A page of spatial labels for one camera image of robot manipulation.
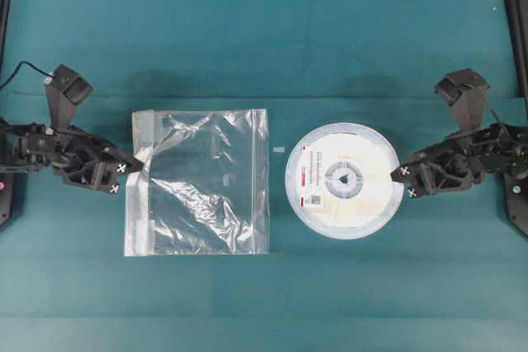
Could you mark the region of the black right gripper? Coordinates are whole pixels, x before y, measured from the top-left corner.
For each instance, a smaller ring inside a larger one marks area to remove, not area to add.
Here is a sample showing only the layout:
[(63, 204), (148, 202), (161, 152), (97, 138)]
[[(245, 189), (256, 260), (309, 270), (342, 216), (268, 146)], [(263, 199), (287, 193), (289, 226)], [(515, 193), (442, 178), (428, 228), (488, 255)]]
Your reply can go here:
[(515, 127), (500, 122), (485, 129), (451, 137), (413, 153), (390, 173), (391, 180), (407, 183), (411, 199), (437, 191), (467, 190), (488, 173), (516, 176)]

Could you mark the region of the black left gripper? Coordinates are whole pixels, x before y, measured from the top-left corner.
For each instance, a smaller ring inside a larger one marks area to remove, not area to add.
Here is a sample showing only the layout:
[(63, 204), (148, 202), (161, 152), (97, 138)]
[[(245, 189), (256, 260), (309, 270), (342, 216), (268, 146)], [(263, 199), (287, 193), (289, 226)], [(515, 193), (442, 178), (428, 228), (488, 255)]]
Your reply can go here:
[(36, 123), (12, 126), (13, 174), (50, 167), (65, 184), (115, 195), (120, 191), (119, 175), (143, 166), (133, 154), (75, 126), (64, 131)]

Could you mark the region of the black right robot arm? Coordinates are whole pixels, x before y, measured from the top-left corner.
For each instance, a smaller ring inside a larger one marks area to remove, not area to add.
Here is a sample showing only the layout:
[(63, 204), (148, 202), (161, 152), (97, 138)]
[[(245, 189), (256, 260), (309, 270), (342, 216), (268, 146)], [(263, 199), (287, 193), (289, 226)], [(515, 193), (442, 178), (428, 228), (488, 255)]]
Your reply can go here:
[(477, 120), (457, 120), (458, 130), (414, 153), (390, 176), (406, 186), (411, 199), (468, 190), (490, 173), (527, 178), (527, 128), (503, 123), (487, 128)]

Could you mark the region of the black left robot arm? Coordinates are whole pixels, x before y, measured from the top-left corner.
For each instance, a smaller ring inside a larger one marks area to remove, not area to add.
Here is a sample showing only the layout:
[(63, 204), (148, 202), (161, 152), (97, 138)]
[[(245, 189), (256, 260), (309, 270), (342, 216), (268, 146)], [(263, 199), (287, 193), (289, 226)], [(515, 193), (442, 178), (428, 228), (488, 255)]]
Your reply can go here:
[(43, 124), (1, 121), (1, 173), (38, 172), (49, 167), (63, 183), (116, 194), (119, 178), (144, 164), (112, 142), (75, 126), (54, 130)]

